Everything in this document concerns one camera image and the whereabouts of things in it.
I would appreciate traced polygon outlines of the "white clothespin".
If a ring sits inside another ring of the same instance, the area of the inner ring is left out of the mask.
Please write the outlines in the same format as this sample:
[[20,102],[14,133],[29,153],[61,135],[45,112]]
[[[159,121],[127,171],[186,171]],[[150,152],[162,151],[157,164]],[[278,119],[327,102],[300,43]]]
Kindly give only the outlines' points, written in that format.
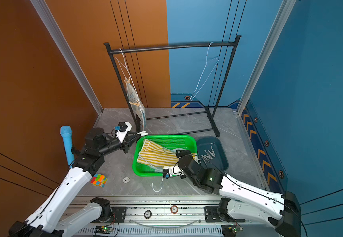
[[140,136],[147,136],[148,133],[146,131],[141,131],[141,132],[138,132],[137,135],[140,135]]
[[213,158],[216,157],[216,154],[215,154],[214,149],[212,147],[211,147],[210,154]]

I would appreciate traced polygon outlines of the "beige clothespin towel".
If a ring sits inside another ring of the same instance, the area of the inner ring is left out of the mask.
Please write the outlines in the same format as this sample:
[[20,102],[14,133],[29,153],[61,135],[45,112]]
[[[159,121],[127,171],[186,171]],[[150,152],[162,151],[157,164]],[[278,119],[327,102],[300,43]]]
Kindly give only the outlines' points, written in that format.
[[202,159],[206,162],[209,161],[209,156],[207,156],[207,154],[205,155],[201,155]]
[[213,153],[211,151],[208,151],[208,152],[206,151],[206,154],[207,154],[208,159],[212,160],[214,158],[214,156],[212,156]]

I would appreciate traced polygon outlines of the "bunny pattern towel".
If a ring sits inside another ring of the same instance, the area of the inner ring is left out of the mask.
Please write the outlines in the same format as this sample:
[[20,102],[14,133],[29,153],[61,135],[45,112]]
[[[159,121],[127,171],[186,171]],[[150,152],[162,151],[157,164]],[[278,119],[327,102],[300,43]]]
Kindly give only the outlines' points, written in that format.
[[127,96],[129,98],[129,102],[131,104],[131,108],[135,112],[135,114],[140,119],[140,127],[141,130],[146,129],[146,113],[145,113],[145,107],[136,91],[134,86],[131,84],[131,80],[128,78],[125,78],[126,83],[126,91]]

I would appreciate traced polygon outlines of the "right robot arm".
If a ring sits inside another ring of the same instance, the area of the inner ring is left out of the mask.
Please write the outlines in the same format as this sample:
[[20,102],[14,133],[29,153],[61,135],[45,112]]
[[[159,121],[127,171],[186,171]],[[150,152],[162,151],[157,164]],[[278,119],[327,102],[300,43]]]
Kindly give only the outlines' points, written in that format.
[[189,150],[177,150],[176,173],[188,178],[194,186],[208,194],[222,196],[222,203],[239,200],[266,214],[266,222],[284,237],[301,236],[301,207],[292,192],[273,193],[238,181],[215,168],[198,164]]

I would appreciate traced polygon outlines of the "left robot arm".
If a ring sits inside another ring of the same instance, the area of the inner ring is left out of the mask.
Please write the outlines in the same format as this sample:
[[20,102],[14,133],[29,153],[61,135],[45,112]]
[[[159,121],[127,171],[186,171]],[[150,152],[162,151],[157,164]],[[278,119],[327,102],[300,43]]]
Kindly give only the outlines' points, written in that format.
[[132,132],[131,124],[122,122],[111,137],[100,127],[93,128],[85,137],[82,151],[72,149],[76,159],[62,183],[24,222],[15,222],[9,230],[11,237],[71,237],[94,220],[108,220],[110,202],[94,198],[85,208],[61,221],[63,213],[79,191],[90,182],[104,164],[104,157],[116,151],[127,153],[132,144],[146,136],[146,132]]

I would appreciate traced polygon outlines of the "dark teal tray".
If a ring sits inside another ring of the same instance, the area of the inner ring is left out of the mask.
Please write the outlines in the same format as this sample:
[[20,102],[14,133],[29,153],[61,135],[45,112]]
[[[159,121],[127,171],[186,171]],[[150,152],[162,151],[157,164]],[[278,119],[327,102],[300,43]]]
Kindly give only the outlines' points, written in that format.
[[[201,155],[205,155],[206,151],[211,151],[211,147],[214,149],[216,157],[212,160],[204,161]],[[225,172],[228,167],[228,159],[224,152],[223,146],[220,140],[213,136],[202,137],[197,140],[197,149],[199,159],[202,160],[202,166],[204,168],[216,168],[222,172]]]

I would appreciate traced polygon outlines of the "colourful puzzle cube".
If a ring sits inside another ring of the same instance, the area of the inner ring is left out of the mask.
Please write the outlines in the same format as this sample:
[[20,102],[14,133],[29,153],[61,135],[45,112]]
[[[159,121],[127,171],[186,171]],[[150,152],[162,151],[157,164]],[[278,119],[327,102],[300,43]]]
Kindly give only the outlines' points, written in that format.
[[90,183],[93,186],[100,187],[100,188],[103,188],[106,182],[107,182],[107,177],[102,174],[95,174],[90,181]]

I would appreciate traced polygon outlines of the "circuit board right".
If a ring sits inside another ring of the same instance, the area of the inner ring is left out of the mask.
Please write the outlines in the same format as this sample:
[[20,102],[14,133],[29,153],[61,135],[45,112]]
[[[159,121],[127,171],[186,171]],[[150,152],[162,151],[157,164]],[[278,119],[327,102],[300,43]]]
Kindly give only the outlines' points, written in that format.
[[223,237],[236,237],[238,232],[243,231],[243,228],[241,226],[234,225],[222,225],[221,228]]

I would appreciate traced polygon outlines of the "black clothes rack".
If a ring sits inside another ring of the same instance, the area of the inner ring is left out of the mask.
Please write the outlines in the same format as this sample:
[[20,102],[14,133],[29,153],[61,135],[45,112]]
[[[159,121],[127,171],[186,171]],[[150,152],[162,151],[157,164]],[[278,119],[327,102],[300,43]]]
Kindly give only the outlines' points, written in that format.
[[134,124],[136,126],[136,130],[140,131],[140,119],[139,119],[138,116],[136,116],[134,114],[134,111],[133,111],[132,106],[130,104],[129,97],[127,96],[127,92],[126,92],[126,89],[125,89],[124,84],[123,84],[123,80],[121,78],[121,75],[119,73],[117,64],[116,64],[115,59],[114,59],[114,55],[115,54],[120,54],[120,53],[138,53],[138,52],[147,52],[147,51],[171,50],[171,49],[194,48],[194,47],[210,47],[210,46],[212,46],[212,47],[232,47],[233,49],[232,49],[231,54],[230,54],[230,59],[229,59],[229,62],[228,62],[228,67],[227,67],[227,70],[226,70],[225,78],[224,78],[224,81],[223,81],[222,86],[220,88],[220,92],[219,92],[219,95],[218,95],[218,98],[217,98],[217,101],[216,101],[216,104],[215,104],[213,112],[210,111],[208,106],[205,106],[204,107],[204,111],[193,112],[193,113],[184,113],[184,114],[179,114],[179,115],[171,115],[171,116],[161,116],[161,117],[149,118],[149,120],[158,120],[158,119],[165,119],[165,118],[168,119],[168,118],[174,118],[174,117],[184,117],[184,116],[206,114],[206,116],[207,116],[207,118],[208,118],[208,120],[210,122],[211,128],[200,129],[200,130],[193,130],[193,131],[188,131],[188,132],[181,132],[181,133],[178,133],[178,135],[187,135],[187,134],[194,134],[194,133],[213,131],[215,136],[217,138],[219,138],[220,137],[220,131],[219,131],[219,129],[218,129],[218,127],[217,127],[217,125],[216,125],[216,123],[214,121],[214,116],[216,114],[216,110],[218,108],[218,105],[219,105],[222,93],[224,91],[225,84],[227,82],[227,78],[228,78],[228,75],[229,75],[229,72],[230,72],[230,68],[231,68],[231,65],[232,65],[232,62],[233,62],[233,59],[234,59],[234,56],[235,56],[235,53],[236,53],[236,49],[238,47],[238,44],[240,42],[241,37],[242,37],[241,35],[237,35],[233,42],[214,42],[214,43],[207,43],[207,42],[203,43],[203,42],[201,42],[201,43],[188,43],[188,44],[171,44],[171,45],[143,47],[143,48],[133,48],[133,49],[124,49],[124,50],[112,49],[110,43],[105,42],[103,45],[105,46],[105,48],[107,50],[107,53],[108,53],[108,55],[109,55],[109,57],[111,59],[113,68],[115,70],[117,79],[119,81],[120,87],[121,87],[123,95],[125,97],[127,106],[128,106],[128,108],[130,110],[132,119],[133,119]]

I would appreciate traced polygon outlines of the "green circuit board left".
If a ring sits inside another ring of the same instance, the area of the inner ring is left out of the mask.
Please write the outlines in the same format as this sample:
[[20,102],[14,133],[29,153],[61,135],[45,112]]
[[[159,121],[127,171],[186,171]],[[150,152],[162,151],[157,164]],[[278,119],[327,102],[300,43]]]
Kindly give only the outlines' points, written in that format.
[[94,230],[94,234],[112,234],[114,228],[112,226],[104,225],[104,226],[96,226]]

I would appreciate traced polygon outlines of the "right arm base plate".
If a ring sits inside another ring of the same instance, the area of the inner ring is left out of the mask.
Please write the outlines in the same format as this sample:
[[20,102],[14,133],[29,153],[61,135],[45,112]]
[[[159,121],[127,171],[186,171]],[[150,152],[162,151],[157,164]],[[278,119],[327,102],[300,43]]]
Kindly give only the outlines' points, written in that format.
[[234,219],[229,215],[226,208],[219,208],[217,206],[204,207],[205,221],[207,223],[243,223],[244,219]]

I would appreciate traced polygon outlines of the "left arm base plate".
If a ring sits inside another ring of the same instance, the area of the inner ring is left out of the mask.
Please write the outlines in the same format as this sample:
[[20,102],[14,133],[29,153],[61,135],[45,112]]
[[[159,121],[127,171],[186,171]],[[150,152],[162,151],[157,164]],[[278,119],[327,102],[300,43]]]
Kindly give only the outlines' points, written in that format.
[[93,220],[92,223],[124,223],[127,213],[127,207],[125,206],[114,206],[114,207],[104,207],[100,214],[100,217]]

